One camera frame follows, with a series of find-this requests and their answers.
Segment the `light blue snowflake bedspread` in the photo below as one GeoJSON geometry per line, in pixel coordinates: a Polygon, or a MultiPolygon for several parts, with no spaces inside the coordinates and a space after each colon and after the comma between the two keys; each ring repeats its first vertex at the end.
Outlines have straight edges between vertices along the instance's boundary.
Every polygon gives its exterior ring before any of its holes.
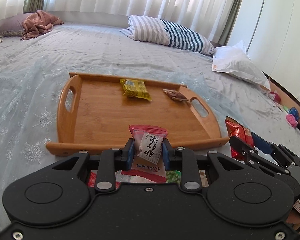
{"type": "Polygon", "coordinates": [[[232,117],[263,139],[300,157],[300,132],[256,86],[212,71],[202,54],[136,42],[119,28],[66,23],[31,40],[5,37],[0,44],[0,231],[10,223],[4,189],[57,158],[45,144],[56,141],[59,97],[70,72],[183,83],[212,108],[222,135],[232,117]]]}

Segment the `pink white candy packet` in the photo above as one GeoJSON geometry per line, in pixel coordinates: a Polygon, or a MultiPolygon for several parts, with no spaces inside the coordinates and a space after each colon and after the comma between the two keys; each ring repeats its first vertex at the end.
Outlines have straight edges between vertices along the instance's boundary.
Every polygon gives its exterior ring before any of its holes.
{"type": "Polygon", "coordinates": [[[124,176],[136,176],[154,183],[166,182],[166,170],[162,159],[162,143],[168,135],[165,128],[151,125],[130,125],[134,139],[134,158],[124,176]]]}

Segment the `pink blanket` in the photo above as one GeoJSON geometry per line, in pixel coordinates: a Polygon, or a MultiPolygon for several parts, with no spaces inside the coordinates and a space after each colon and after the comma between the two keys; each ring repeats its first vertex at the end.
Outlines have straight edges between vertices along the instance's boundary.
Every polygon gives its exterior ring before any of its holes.
{"type": "Polygon", "coordinates": [[[40,35],[49,33],[55,25],[61,24],[64,24],[64,22],[59,17],[49,12],[37,10],[37,12],[32,13],[23,20],[22,27],[24,32],[21,40],[37,38],[40,35]]]}

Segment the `blue toy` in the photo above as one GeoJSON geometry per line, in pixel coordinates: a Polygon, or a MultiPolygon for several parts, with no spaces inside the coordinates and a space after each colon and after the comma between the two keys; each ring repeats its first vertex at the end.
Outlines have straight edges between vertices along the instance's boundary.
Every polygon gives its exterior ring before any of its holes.
{"type": "Polygon", "coordinates": [[[294,116],[296,121],[300,120],[299,111],[295,107],[290,108],[288,110],[288,113],[294,116]]]}

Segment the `wooden serving tray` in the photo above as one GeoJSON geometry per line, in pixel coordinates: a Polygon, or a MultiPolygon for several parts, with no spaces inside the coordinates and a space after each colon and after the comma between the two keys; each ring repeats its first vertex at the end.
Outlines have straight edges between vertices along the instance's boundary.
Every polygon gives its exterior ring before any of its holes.
{"type": "Polygon", "coordinates": [[[130,125],[167,129],[173,147],[203,150],[228,142],[209,105],[186,85],[154,80],[145,85],[151,101],[125,96],[119,76],[71,73],[57,108],[58,140],[46,148],[58,156],[123,148],[131,136],[130,125]],[[177,90],[188,101],[173,101],[163,89],[177,90]]]}

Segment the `green snack packet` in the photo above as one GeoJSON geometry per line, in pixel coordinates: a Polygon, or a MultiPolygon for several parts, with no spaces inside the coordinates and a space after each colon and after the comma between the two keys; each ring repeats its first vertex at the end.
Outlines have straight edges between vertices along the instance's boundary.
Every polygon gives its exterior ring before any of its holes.
{"type": "Polygon", "coordinates": [[[166,183],[180,184],[181,172],[179,171],[166,171],[166,183]]]}

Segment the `red Martha nut bag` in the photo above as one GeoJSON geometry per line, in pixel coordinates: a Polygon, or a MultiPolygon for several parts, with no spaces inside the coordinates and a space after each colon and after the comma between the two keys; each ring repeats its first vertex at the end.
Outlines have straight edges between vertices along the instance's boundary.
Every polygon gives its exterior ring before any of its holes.
{"type": "MultiPolygon", "coordinates": [[[[243,140],[246,144],[254,148],[254,141],[253,137],[251,135],[250,129],[246,128],[233,118],[227,116],[225,119],[225,125],[228,132],[229,137],[236,136],[243,140]]],[[[237,150],[235,150],[232,146],[231,149],[231,157],[238,160],[243,161],[244,156],[243,154],[239,153],[237,150]]]]}

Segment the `pink toy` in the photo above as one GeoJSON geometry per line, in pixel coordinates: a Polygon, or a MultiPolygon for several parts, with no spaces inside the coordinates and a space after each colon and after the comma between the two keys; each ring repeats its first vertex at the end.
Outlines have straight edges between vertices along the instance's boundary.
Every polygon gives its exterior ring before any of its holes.
{"type": "Polygon", "coordinates": [[[287,114],[286,115],[286,120],[292,126],[293,128],[296,128],[298,125],[298,122],[296,121],[296,118],[292,114],[287,114]]]}

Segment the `purple pillow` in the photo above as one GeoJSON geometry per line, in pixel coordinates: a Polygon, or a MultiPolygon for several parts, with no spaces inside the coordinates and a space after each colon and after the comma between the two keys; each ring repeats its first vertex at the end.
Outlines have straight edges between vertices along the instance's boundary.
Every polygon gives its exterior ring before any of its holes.
{"type": "Polygon", "coordinates": [[[26,13],[13,16],[6,19],[0,26],[0,36],[22,36],[25,33],[25,28],[23,27],[23,22],[31,15],[35,13],[26,13]]]}

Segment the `white pillow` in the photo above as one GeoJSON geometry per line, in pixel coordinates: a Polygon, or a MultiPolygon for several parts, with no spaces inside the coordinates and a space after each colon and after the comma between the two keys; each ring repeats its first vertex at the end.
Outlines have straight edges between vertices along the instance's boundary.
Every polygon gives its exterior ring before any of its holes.
{"type": "Polygon", "coordinates": [[[269,80],[251,61],[243,40],[240,40],[234,46],[215,48],[212,59],[212,71],[231,75],[270,91],[269,80]]]}

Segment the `brown nut bar packet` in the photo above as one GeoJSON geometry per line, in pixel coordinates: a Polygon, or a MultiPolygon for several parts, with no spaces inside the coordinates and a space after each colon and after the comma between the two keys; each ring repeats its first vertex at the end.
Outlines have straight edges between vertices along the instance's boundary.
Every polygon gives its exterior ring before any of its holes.
{"type": "Polygon", "coordinates": [[[177,90],[163,89],[162,91],[173,101],[177,101],[177,102],[188,101],[188,98],[177,90]]]}

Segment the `striped pillow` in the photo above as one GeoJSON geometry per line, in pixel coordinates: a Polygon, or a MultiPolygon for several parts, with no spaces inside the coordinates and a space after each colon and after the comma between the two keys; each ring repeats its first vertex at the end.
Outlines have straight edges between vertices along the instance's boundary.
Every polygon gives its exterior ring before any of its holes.
{"type": "Polygon", "coordinates": [[[189,50],[211,56],[215,47],[204,36],[177,23],[148,16],[132,15],[128,18],[129,27],[122,29],[134,41],[150,42],[181,50],[189,50]]]}

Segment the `yellow snack packet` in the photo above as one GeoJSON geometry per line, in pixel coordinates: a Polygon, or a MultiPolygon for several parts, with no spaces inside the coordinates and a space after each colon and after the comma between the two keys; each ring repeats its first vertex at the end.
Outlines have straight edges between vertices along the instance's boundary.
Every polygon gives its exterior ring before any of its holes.
{"type": "Polygon", "coordinates": [[[152,98],[145,86],[144,81],[134,79],[120,79],[123,94],[127,97],[145,99],[151,101],[152,98]]]}

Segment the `red Biscoff biscuit packet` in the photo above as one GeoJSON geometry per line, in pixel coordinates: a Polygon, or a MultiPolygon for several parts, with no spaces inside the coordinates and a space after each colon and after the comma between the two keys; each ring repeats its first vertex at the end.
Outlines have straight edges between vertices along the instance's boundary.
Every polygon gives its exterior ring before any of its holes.
{"type": "Polygon", "coordinates": [[[97,172],[96,171],[91,171],[90,172],[88,183],[87,183],[88,187],[95,187],[96,176],[97,176],[97,172]]]}

